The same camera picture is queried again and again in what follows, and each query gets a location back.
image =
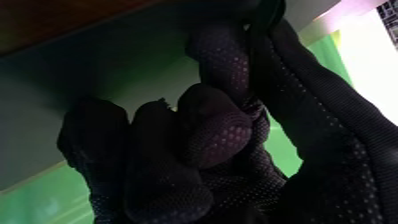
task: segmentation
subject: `dark fabric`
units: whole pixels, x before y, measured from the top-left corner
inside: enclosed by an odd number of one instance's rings
[[[397,126],[279,14],[269,34],[240,22],[196,31],[203,84],[178,112],[164,100],[148,103],[128,128],[123,109],[86,99],[66,115],[59,149],[86,177],[96,223],[125,223],[127,215],[134,223],[398,223]],[[304,160],[290,179],[263,148],[265,106]]]
[[[191,223],[212,207],[198,169],[176,158],[178,134],[176,113],[160,100],[137,110],[130,128],[125,204],[135,223]]]
[[[201,82],[224,91],[253,122],[253,137],[240,153],[226,163],[201,170],[215,197],[210,213],[201,220],[205,223],[228,218],[242,206],[269,214],[276,209],[286,180],[263,149],[270,124],[263,103],[249,89],[246,36],[244,24],[221,22],[198,29],[187,44],[187,54],[199,62]]]
[[[254,53],[253,88],[304,159],[272,222],[397,223],[397,126],[320,66],[286,22]]]
[[[125,223],[127,112],[109,101],[82,99],[64,117],[59,149],[91,189],[95,223]]]

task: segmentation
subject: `dark wooden surface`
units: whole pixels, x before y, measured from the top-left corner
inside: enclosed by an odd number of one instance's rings
[[[0,55],[162,0],[0,0]]]

